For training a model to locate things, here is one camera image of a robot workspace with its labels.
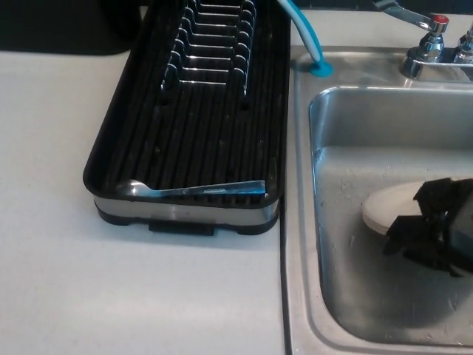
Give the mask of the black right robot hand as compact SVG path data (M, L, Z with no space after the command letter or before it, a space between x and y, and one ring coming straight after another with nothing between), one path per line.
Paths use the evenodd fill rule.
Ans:
M419 215L397 216L383 255L402 256L452 277L472 275L472 179L423 182L412 200Z

